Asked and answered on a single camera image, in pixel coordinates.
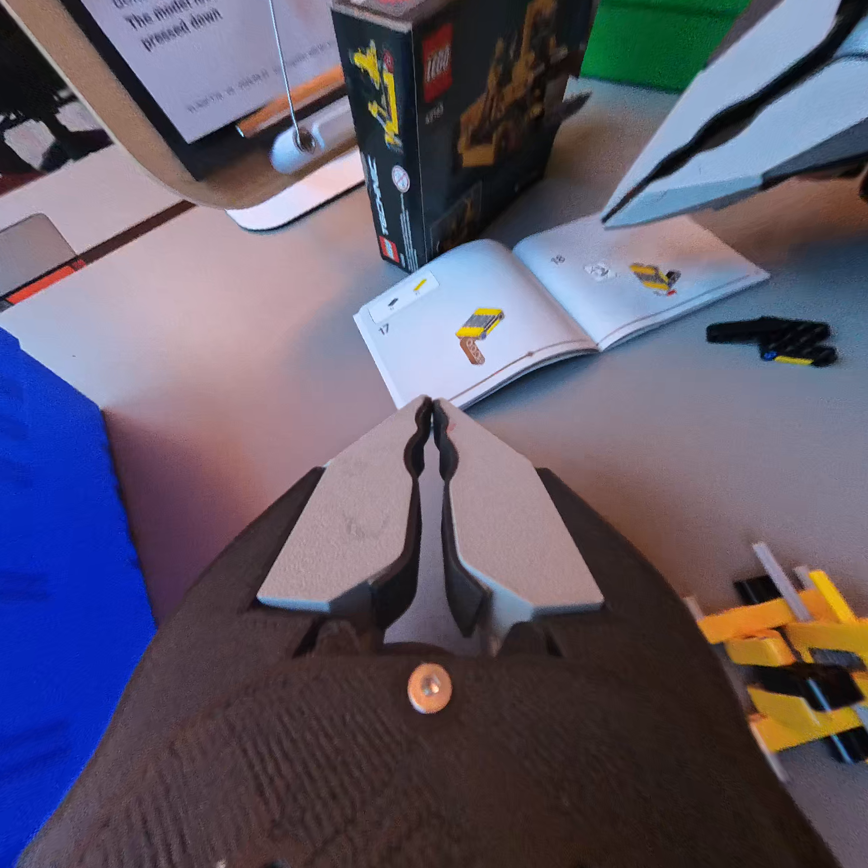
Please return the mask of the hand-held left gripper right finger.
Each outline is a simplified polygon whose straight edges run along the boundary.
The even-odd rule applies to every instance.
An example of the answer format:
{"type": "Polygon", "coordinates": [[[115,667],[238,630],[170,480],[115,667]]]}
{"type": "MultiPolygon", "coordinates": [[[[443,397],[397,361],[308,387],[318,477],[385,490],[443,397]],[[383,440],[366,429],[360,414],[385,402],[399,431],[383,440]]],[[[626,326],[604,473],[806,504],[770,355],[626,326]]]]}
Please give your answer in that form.
{"type": "Polygon", "coordinates": [[[463,637],[600,610],[604,595],[539,472],[445,399],[433,405],[446,598],[463,637]]]}

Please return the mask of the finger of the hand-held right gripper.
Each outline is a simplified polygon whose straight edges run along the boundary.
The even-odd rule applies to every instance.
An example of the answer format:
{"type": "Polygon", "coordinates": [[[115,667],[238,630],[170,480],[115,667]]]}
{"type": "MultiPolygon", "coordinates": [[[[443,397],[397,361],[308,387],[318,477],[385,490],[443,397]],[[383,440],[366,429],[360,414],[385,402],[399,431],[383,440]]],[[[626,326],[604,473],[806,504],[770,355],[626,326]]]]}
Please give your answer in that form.
{"type": "Polygon", "coordinates": [[[728,144],[847,37],[847,3],[752,2],[726,45],[683,92],[602,211],[603,223],[650,223],[757,189],[771,144],[728,144]]]}
{"type": "Polygon", "coordinates": [[[771,144],[769,151],[759,151],[772,160],[762,174],[761,186],[707,208],[725,207],[797,175],[865,160],[866,31],[847,30],[829,62],[762,110],[747,131],[728,144],[725,154],[739,156],[741,145],[749,144],[771,144]]]}

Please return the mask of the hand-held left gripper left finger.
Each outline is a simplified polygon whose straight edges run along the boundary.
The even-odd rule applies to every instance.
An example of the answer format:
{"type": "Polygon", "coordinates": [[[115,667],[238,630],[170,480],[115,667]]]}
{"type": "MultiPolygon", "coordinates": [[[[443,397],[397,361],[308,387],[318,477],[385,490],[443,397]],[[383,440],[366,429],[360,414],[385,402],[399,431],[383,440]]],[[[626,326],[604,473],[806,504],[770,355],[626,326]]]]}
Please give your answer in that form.
{"type": "Polygon", "coordinates": [[[349,622],[381,642],[418,588],[432,400],[418,396],[321,470],[259,587],[270,609],[349,622]]]}

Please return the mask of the black lego assembly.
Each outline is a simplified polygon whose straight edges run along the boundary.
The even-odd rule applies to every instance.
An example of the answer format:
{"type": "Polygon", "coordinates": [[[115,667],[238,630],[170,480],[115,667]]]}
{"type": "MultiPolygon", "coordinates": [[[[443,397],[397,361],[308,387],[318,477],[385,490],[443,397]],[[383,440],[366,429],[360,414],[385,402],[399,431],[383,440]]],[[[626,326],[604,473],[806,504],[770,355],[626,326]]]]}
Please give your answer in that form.
{"type": "Polygon", "coordinates": [[[705,337],[710,344],[753,344],[765,362],[823,368],[839,360],[827,342],[831,330],[826,322],[775,317],[718,322],[707,327],[705,337]]]}

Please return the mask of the yellow lego model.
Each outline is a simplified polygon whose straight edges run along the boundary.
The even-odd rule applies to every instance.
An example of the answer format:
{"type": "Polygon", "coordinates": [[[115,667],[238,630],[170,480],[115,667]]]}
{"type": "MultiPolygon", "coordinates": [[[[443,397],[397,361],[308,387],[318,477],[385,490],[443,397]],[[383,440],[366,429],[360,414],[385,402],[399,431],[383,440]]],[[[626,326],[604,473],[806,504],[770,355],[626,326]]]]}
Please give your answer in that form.
{"type": "Polygon", "coordinates": [[[823,570],[788,573],[764,542],[763,573],[734,583],[741,604],[704,614],[683,602],[712,646],[750,675],[748,725],[779,779],[779,754],[825,745],[846,765],[867,761],[867,620],[823,570]]]}

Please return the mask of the black lego box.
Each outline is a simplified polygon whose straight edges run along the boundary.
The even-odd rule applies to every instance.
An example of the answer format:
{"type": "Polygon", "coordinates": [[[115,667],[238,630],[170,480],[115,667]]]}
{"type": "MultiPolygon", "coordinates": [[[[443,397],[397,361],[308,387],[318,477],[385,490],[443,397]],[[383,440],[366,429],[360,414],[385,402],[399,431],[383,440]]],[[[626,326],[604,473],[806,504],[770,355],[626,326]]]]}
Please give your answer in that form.
{"type": "Polygon", "coordinates": [[[544,174],[597,2],[331,2],[381,258],[473,240],[544,174]]]}

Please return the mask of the green box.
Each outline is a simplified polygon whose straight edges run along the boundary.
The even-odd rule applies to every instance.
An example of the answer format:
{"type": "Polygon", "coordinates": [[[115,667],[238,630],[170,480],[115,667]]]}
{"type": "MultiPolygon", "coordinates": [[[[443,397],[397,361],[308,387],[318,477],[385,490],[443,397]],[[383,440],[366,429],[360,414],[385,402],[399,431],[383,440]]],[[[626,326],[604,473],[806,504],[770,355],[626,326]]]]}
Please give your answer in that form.
{"type": "Polygon", "coordinates": [[[682,92],[747,6],[747,1],[599,2],[580,73],[682,92]]]}

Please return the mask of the white instruction booklet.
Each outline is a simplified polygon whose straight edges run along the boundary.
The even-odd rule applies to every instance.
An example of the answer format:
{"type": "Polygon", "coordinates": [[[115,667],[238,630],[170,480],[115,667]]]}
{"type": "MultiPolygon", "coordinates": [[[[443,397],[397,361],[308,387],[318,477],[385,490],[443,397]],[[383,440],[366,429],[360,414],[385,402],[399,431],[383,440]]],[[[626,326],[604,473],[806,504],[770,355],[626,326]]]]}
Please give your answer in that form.
{"type": "Polygon", "coordinates": [[[460,245],[354,320],[397,409],[419,396],[464,409],[768,279],[688,216],[607,229],[594,214],[511,249],[460,245]]]}

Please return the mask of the blue bin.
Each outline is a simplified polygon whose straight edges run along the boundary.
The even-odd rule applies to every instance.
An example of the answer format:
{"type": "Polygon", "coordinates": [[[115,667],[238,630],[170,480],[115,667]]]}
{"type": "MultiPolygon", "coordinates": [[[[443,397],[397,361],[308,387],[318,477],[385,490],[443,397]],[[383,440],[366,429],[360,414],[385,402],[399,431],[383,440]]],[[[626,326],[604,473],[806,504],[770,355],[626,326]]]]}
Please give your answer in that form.
{"type": "Polygon", "coordinates": [[[1,865],[103,737],[156,623],[97,404],[1,332],[1,865]]]}

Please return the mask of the grey flat device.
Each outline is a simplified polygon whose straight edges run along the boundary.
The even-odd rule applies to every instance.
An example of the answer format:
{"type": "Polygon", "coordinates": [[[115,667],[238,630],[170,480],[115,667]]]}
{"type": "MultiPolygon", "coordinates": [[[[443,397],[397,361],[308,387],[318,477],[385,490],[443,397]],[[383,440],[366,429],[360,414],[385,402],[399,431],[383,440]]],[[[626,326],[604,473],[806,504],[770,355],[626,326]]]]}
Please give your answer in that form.
{"type": "Polygon", "coordinates": [[[1,232],[1,311],[86,266],[55,225],[36,213],[1,232]]]}

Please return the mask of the thin rod with white foot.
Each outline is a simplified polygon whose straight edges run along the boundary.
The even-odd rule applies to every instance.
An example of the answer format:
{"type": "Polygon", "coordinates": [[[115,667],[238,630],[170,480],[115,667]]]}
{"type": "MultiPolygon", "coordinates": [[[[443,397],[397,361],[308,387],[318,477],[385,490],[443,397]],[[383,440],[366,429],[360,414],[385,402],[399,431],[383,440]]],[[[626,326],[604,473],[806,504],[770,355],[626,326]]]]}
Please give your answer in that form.
{"type": "Polygon", "coordinates": [[[280,72],[284,83],[286,97],[288,99],[288,111],[291,121],[288,130],[284,131],[274,139],[270,151],[270,161],[279,173],[283,175],[293,175],[301,168],[309,165],[314,158],[318,157],[321,148],[312,132],[307,127],[298,123],[288,79],[288,66],[278,28],[275,1],[268,1],[267,4],[274,31],[280,72]]]}

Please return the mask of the tan framed monitor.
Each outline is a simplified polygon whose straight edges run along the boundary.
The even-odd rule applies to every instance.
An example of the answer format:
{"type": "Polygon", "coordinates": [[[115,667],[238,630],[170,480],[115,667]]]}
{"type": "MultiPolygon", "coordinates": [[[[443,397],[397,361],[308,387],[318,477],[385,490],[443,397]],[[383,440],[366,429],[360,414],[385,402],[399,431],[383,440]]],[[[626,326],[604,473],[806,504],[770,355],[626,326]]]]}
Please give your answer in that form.
{"type": "MultiPolygon", "coordinates": [[[[180,198],[250,208],[291,180],[268,1],[6,1],[111,140],[180,198]]],[[[298,121],[346,95],[331,2],[275,1],[298,121]]]]}

